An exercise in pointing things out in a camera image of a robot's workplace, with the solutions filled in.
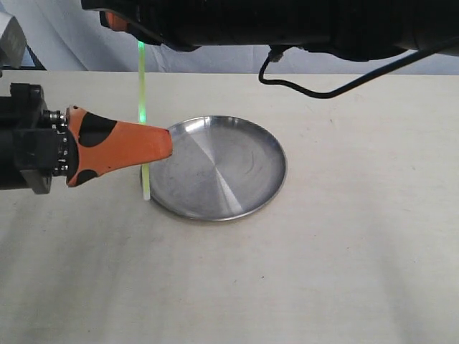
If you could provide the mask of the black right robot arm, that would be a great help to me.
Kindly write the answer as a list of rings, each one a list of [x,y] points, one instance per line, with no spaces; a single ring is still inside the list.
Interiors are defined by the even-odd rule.
[[[83,1],[103,25],[181,52],[205,46],[300,47],[366,62],[458,35],[456,1]]]

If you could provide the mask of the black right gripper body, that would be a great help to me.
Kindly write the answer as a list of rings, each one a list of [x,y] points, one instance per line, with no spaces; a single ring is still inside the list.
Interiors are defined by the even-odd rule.
[[[82,1],[81,6],[112,12],[174,50],[273,43],[241,1]]]

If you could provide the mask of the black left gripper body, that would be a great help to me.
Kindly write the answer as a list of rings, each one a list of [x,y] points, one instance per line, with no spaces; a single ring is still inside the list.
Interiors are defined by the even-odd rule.
[[[51,111],[40,85],[12,83],[1,97],[1,190],[48,194],[69,171],[68,114]]]

